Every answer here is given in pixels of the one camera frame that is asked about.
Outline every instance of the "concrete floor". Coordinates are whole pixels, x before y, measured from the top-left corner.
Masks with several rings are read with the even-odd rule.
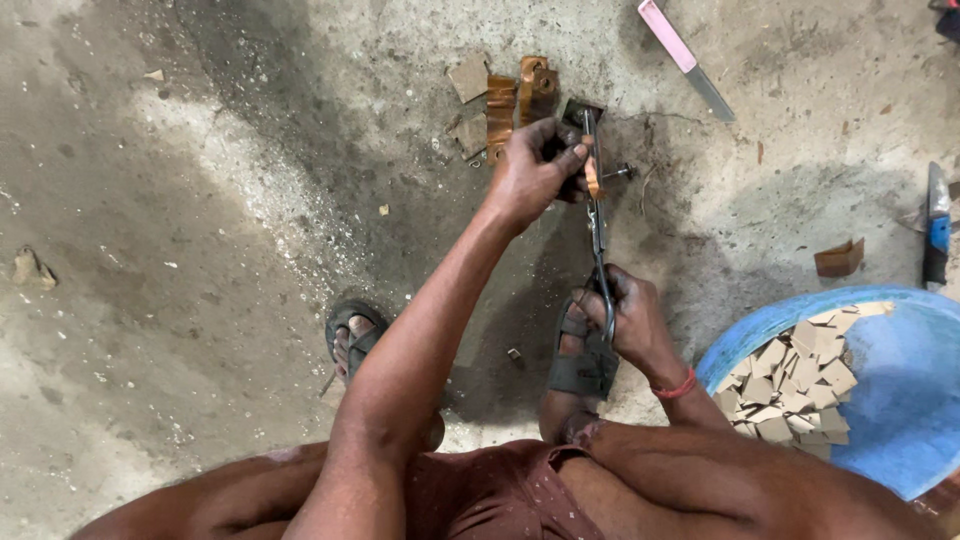
[[[609,104],[610,154],[656,166],[645,220],[641,182],[612,194],[610,260],[660,286],[689,360],[776,300],[917,283],[921,239],[895,218],[923,199],[928,161],[958,166],[960,55],[921,4],[665,3],[732,125],[634,2],[2,5],[0,271],[29,244],[60,279],[0,279],[4,538],[62,537],[327,437],[343,386],[325,310],[362,296],[399,313],[482,199],[489,169],[443,133],[483,109],[444,76],[472,51],[514,76],[522,55],[549,57],[564,95]],[[160,68],[165,82],[143,78]],[[819,280],[812,253],[851,236],[861,271]],[[450,377],[445,450],[536,436],[555,310],[588,253],[583,209],[561,206],[511,246]],[[605,409],[663,421],[629,367]]]

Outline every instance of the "scissors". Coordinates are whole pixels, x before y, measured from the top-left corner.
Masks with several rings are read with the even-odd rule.
[[[613,297],[610,292],[610,284],[607,282],[607,270],[604,268],[603,254],[607,250],[607,238],[604,222],[604,197],[606,193],[603,190],[603,161],[600,159],[600,137],[597,134],[597,119],[592,108],[584,108],[583,115],[584,137],[583,143],[589,150],[587,163],[584,170],[587,173],[587,216],[590,223],[590,231],[593,235],[593,262],[596,268],[593,270],[595,277],[594,287],[597,292],[603,296],[604,311],[607,321],[604,323],[602,332],[603,340],[607,343],[613,342]]]

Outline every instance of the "brown shorts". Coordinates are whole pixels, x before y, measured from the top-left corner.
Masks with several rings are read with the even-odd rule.
[[[407,538],[602,540],[557,475],[580,455],[535,440],[421,455],[407,471]]]

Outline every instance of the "foot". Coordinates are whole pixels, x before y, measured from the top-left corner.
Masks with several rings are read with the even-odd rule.
[[[349,384],[347,349],[350,336],[353,335],[356,339],[367,333],[373,328],[373,321],[363,315],[353,315],[347,324],[349,329],[344,327],[337,329],[337,336],[333,339],[333,361],[337,364],[333,369],[337,379],[342,380],[344,384]]]
[[[566,313],[578,321],[587,320],[587,315],[576,304],[570,304]],[[561,333],[561,354],[582,353],[584,345],[583,337]],[[599,404],[599,398],[548,389],[540,403],[540,438],[551,444],[570,444],[574,435],[597,419]]]
[[[349,321],[347,321],[347,325],[349,329],[344,327],[337,329],[336,337],[333,339],[333,360],[336,362],[336,366],[333,369],[337,379],[342,380],[344,384],[349,386],[350,376],[348,373],[347,350],[350,336],[352,335],[353,339],[357,339],[370,331],[374,324],[373,321],[363,315],[353,315]],[[434,452],[440,448],[441,443],[444,442],[445,431],[444,418],[440,415],[440,411],[434,411],[427,428],[420,436],[422,451]]]

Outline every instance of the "bolt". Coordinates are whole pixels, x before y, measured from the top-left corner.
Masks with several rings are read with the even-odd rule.
[[[620,165],[620,169],[617,170],[616,172],[607,173],[603,175],[603,179],[609,180],[616,176],[623,176],[623,177],[626,177],[627,180],[632,180],[635,173],[636,173],[636,168],[633,165],[630,165],[629,163],[623,163],[622,165]]]

